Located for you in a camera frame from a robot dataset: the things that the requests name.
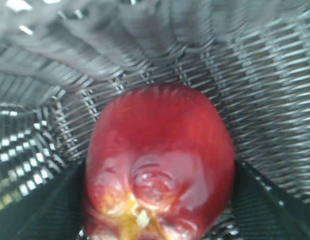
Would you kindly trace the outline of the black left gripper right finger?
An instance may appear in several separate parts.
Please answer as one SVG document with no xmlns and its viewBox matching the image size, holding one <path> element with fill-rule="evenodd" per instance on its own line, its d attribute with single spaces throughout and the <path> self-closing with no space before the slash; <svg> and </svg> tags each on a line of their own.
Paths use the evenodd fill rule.
<svg viewBox="0 0 310 240">
<path fill-rule="evenodd" d="M 245 240 L 310 240 L 310 206 L 245 161 L 235 164 L 232 207 Z"/>
</svg>

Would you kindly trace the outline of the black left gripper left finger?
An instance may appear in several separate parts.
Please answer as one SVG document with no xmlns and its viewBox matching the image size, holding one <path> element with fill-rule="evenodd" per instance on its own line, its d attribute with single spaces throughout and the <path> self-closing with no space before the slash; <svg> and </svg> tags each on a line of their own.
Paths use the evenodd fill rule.
<svg viewBox="0 0 310 240">
<path fill-rule="evenodd" d="M 0 210 L 0 240 L 75 240 L 82 226 L 84 161 Z"/>
</svg>

